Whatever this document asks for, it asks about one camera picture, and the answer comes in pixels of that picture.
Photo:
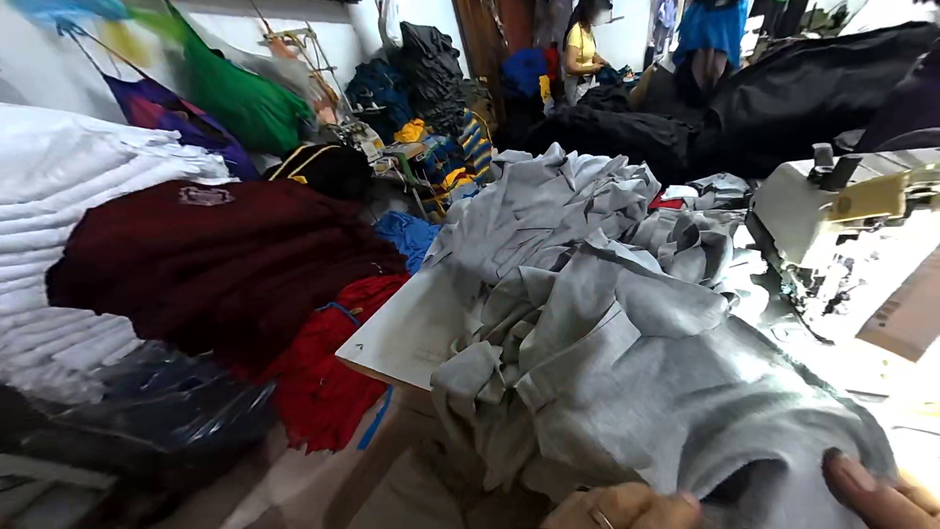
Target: yellow trim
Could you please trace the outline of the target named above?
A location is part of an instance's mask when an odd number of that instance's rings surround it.
[[[304,146],[302,146],[300,149],[297,149],[296,151],[294,151],[294,154],[291,154],[290,157],[287,159],[287,161],[285,161],[283,164],[281,164],[281,167],[278,168],[277,171],[275,171],[273,175],[271,175],[271,178],[270,178],[269,180],[273,180],[273,179],[277,178],[277,175],[280,174],[280,173],[281,173],[281,170],[282,170],[287,164],[290,163],[290,160],[293,160],[294,157],[297,156],[297,154],[300,154],[300,151],[302,151],[302,150],[303,150],[304,148],[306,148],[306,147],[322,147],[322,149],[320,149],[319,151],[317,151],[313,156],[310,156],[310,158],[309,158],[308,160],[306,160],[303,164],[301,164],[300,167],[298,167],[298,168],[296,168],[295,170],[291,171],[290,174],[287,176],[287,178],[290,178],[290,179],[292,179],[292,180],[297,180],[297,178],[295,178],[294,175],[296,175],[298,172],[300,172],[300,169],[305,168],[307,164],[309,164],[310,162],[316,160],[316,159],[317,159],[317,156],[323,154],[324,152],[329,151],[330,149],[335,149],[335,148],[337,148],[337,147],[339,147],[339,146],[338,146],[338,145],[325,145],[325,146],[304,145]],[[301,184],[306,184],[306,178],[304,178],[304,181],[301,182]]]

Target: red fabric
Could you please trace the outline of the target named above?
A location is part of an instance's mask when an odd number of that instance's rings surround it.
[[[364,323],[408,277],[401,274],[353,282],[339,293],[336,303]],[[274,404],[287,428],[290,447],[306,443],[308,454],[341,450],[353,437],[362,415],[388,388],[334,356],[356,329],[352,319],[336,307],[314,311],[290,347],[261,376],[261,381],[277,378]]]
[[[49,302],[256,375],[344,286],[405,272],[361,207],[293,180],[158,184],[85,213],[46,273]]]
[[[670,208],[670,209],[682,209],[685,205],[685,200],[682,199],[673,199],[673,200],[662,200],[663,193],[656,195],[656,198],[650,202],[650,207],[647,209],[656,209],[656,208]]]
[[[545,65],[548,67],[548,80],[555,81],[558,78],[558,63],[560,62],[558,49],[555,47],[543,48],[542,51],[545,53]]]

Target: navy fabric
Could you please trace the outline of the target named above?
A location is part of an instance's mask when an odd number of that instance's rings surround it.
[[[503,87],[506,97],[526,98],[540,93],[539,77],[548,74],[542,50],[526,48],[503,62]]]
[[[376,112],[363,112],[358,118],[375,130],[386,145],[395,142],[395,133],[415,117],[408,104],[406,81],[401,72],[380,58],[355,67],[355,76],[346,86],[346,96],[353,107],[384,106]]]
[[[441,231],[441,227],[436,224],[397,211],[383,215],[373,228],[379,238],[393,243],[399,253],[408,258],[406,267],[411,275],[421,269],[424,255]]]

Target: hand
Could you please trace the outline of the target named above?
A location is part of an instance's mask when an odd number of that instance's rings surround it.
[[[698,499],[688,492],[660,496],[646,485],[575,492],[542,522],[543,529],[695,529]]]
[[[879,482],[836,448],[822,456],[826,485],[869,529],[940,529],[940,502],[925,489]]]

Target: blue garment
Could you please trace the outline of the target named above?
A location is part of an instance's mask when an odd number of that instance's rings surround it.
[[[363,112],[358,117],[375,130],[385,145],[391,145],[395,133],[415,117],[408,104],[406,87],[401,72],[380,58],[356,66],[355,76],[346,86],[346,96],[353,107],[361,104],[370,108],[373,103],[384,106],[382,110]]]
[[[679,23],[679,47],[672,62],[678,66],[689,53],[713,48],[728,54],[728,63],[734,70],[741,68],[741,38],[746,21],[746,0],[739,0],[730,8],[713,10],[693,2]]]
[[[525,99],[541,92],[539,77],[548,73],[545,53],[525,48],[503,61],[503,88],[507,99]]]
[[[436,224],[397,211],[383,215],[373,228],[376,235],[394,243],[399,253],[408,258],[406,266],[411,275],[421,269],[424,254],[428,253],[434,237],[441,231],[441,227]]]

